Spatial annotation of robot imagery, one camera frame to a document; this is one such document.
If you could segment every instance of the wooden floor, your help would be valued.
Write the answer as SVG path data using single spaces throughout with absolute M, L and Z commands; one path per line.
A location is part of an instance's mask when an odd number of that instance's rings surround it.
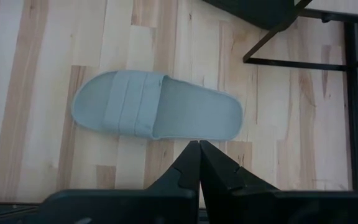
M 126 68 L 237 97 L 240 135 L 213 143 L 267 182 L 349 189 L 344 74 L 244 65 L 265 33 L 200 0 L 0 0 L 0 201 L 143 189 L 166 171 L 187 140 L 94 133 L 70 116 L 82 83 Z M 300 18 L 256 56 L 342 63 L 342 33 Z

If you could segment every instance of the light blue slide sandal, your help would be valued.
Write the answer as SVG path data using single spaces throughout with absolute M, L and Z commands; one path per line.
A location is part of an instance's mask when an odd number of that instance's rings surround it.
M 229 140 L 241 129 L 232 96 L 155 72 L 107 72 L 85 83 L 71 106 L 84 127 L 149 139 Z

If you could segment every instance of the slide sandal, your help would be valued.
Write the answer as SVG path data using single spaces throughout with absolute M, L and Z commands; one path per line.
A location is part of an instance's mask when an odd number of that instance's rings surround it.
M 107 72 L 85 83 L 71 106 L 84 127 L 142 138 L 229 140 L 242 125 L 232 96 L 155 72 Z

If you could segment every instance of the metal frame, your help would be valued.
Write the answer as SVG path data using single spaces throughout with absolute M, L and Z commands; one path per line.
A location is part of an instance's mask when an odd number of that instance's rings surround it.
M 349 101 L 349 127 L 351 137 L 351 167 L 353 189 L 358 190 L 358 15 L 343 14 L 336 12 L 305 9 L 311 0 L 301 0 L 295 6 L 295 13 L 289 15 L 282 23 L 274 27 L 263 37 L 243 58 L 244 63 L 256 65 L 272 65 L 280 67 L 307 68 L 317 70 L 333 70 L 347 73 L 347 90 Z M 310 17 L 321 19 L 322 22 L 342 21 L 344 22 L 344 37 L 346 48 L 346 64 L 330 65 L 323 63 L 291 62 L 283 60 L 270 60 L 263 58 L 252 58 L 265 43 L 267 43 L 279 30 L 289 27 L 298 17 Z

